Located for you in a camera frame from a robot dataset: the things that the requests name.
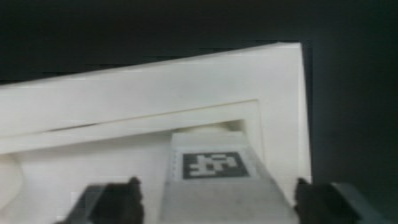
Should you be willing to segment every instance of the dark background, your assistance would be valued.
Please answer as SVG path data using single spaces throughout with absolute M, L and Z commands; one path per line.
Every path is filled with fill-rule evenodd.
M 302 41 L 315 182 L 350 182 L 398 221 L 396 9 L 393 0 L 6 0 L 0 81 Z

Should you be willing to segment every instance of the white surface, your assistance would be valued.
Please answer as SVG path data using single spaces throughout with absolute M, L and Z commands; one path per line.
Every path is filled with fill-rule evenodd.
M 22 152 L 25 186 L 2 211 L 9 224 L 54 224 L 64 219 L 89 184 L 142 180 L 146 224 L 157 224 L 171 134 L 155 133 Z
M 126 130 L 141 134 L 157 131 L 158 126 L 164 130 L 189 127 L 176 127 L 180 121 L 167 117 L 254 101 L 263 146 L 251 143 L 293 202 L 297 177 L 311 180 L 304 90 L 299 44 L 269 45 L 4 86 L 0 151 L 109 139 L 125 136 Z M 201 115 L 187 123 L 201 125 L 210 120 Z M 46 132 L 91 123 L 101 125 Z
M 0 155 L 0 210 L 13 201 L 20 193 L 22 186 L 23 173 L 20 164 L 9 155 Z
M 224 153 L 237 153 L 249 175 L 221 177 L 213 172 L 217 166 L 210 165 L 208 167 L 206 164 L 208 173 L 199 173 L 205 177 L 194 178 L 192 176 L 197 175 L 190 172 L 194 179 L 185 179 L 185 162 L 190 164 L 194 172 L 199 171 L 196 168 L 201 165 L 190 160 L 183 161 L 183 156 L 192 153 L 199 154 L 197 161 L 194 161 L 197 163 L 201 163 L 201 153 L 213 153 L 213 156 L 224 155 L 224 157 Z M 213 161 L 212 157 L 203 156 L 203 158 L 210 160 L 210 163 L 228 162 L 226 160 Z M 253 153 L 242 132 L 176 133 L 173 135 L 167 177 L 160 224 L 299 223 L 293 208 Z

